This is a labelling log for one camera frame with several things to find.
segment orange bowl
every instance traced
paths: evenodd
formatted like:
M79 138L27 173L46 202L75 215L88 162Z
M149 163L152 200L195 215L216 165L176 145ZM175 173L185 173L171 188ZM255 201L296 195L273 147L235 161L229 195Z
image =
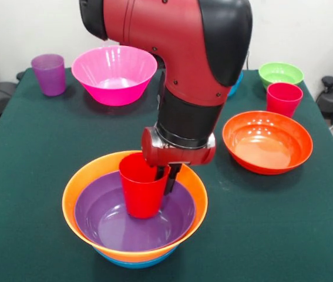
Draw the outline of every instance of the orange bowl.
M67 221L68 226L80 239L92 245L94 248L98 249L111 259L128 263L140 263L144 261L154 260L168 253L180 243L187 240L200 227L208 209L207 191L204 187L203 182L200 180L198 175L196 175L195 172L192 171L191 168L183 165L180 173L177 176L177 181L179 181L183 186L185 186L192 195L195 201L196 215L192 226L181 239L166 247L152 251L142 252L116 251L102 247L88 240L79 230L75 220L74 209L80 193L85 189L85 187L87 187L97 178L119 170L120 161L129 154L136 152L139 151L125 151L113 153L95 159L92 162L86 164L78 172L76 172L74 176L72 176L66 186L62 199L62 209L65 220Z
M224 126L223 139L240 165L266 175L295 169L308 160L313 148L310 134L298 122L263 111L233 116Z

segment green bowl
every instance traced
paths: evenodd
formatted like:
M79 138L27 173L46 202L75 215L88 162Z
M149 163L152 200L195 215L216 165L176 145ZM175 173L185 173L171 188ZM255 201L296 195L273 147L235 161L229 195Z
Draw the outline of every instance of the green bowl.
M276 82L287 82L290 84L298 85L303 81L303 72L296 66L289 63L266 63L259 69L259 75L264 88Z

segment pink bowl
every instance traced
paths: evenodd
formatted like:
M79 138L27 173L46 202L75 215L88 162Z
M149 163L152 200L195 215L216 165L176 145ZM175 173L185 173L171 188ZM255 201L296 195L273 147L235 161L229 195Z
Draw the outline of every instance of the pink bowl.
M138 100L157 70L156 59L129 46L108 46L81 54L72 74L99 103L123 106Z

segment green tablecloth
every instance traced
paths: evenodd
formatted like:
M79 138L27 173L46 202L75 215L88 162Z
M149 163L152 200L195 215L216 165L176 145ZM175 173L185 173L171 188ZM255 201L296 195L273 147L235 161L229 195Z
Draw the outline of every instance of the green tablecloth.
M302 167L260 176L237 165L221 130L236 113L265 108L256 71L245 72L217 125L218 148L195 167L208 190L207 217L163 263L117 267L64 221L62 193L85 163L139 149L157 116L159 73L136 103L97 104L67 70L68 90L41 94L27 71L0 120L0 281L333 281L333 138L305 86L295 119L314 140Z

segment red cup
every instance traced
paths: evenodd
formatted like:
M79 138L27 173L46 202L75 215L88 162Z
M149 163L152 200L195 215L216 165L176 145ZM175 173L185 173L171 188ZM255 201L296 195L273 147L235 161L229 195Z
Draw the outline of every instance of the red cup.
M302 89L293 84L281 82L271 84L267 89L267 111L291 118L302 97Z
M128 155L119 163L129 215L138 219L148 219L157 214L161 207L169 170L165 169L163 177L155 180L157 167L150 167L142 153Z

